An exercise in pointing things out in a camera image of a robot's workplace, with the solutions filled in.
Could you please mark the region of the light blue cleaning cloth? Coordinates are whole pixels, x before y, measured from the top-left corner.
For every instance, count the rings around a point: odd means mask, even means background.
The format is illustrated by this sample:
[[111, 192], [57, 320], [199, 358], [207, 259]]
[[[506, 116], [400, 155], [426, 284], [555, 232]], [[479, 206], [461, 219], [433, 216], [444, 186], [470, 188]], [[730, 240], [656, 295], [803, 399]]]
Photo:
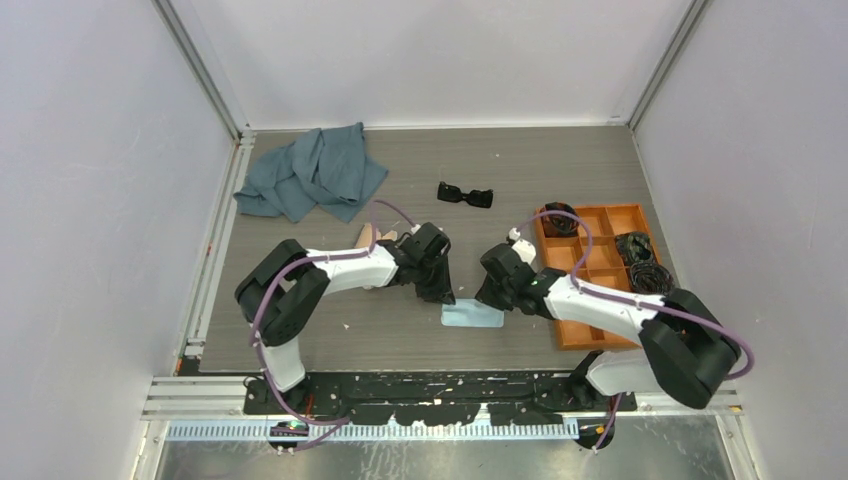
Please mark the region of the light blue cleaning cloth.
[[460, 328], [502, 328], [504, 312], [475, 299], [457, 299], [454, 304], [442, 306], [441, 324]]

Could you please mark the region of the patterned glasses case tan lining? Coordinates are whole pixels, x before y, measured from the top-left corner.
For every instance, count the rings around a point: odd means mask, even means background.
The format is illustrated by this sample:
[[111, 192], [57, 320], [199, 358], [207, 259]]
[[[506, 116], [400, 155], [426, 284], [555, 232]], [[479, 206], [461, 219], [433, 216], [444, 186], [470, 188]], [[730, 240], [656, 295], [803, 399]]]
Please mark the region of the patterned glasses case tan lining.
[[381, 233], [373, 223], [363, 227], [359, 240], [362, 241], [364, 249], [361, 251], [361, 256], [353, 260], [353, 263], [357, 264], [355, 268], [357, 288], [370, 290], [385, 287], [391, 282], [398, 273], [399, 267], [391, 253], [378, 241], [396, 239], [396, 232]]

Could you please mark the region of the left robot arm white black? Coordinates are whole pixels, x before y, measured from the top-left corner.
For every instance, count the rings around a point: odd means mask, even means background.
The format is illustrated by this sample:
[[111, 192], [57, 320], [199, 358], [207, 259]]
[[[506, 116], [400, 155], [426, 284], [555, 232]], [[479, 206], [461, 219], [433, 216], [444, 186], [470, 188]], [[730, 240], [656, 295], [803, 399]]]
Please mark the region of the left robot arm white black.
[[352, 290], [412, 284], [419, 299], [456, 302], [450, 282], [449, 237], [432, 223], [398, 239], [359, 249], [308, 250], [294, 239], [279, 243], [235, 289], [251, 324], [250, 344], [270, 375], [268, 400], [280, 412], [298, 412], [307, 398], [299, 334], [323, 297]]

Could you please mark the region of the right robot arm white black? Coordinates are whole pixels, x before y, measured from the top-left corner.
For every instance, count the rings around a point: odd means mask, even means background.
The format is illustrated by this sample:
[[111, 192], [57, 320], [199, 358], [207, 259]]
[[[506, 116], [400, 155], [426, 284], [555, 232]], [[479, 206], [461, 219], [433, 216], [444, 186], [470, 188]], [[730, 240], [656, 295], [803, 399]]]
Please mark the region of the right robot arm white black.
[[630, 351], [603, 352], [571, 387], [574, 403], [596, 410], [610, 396], [663, 391], [703, 409], [736, 375], [749, 349], [692, 292], [639, 295], [580, 280], [554, 268], [536, 271], [515, 244], [500, 243], [480, 259], [486, 272], [476, 298], [501, 311], [575, 321], [623, 337]]

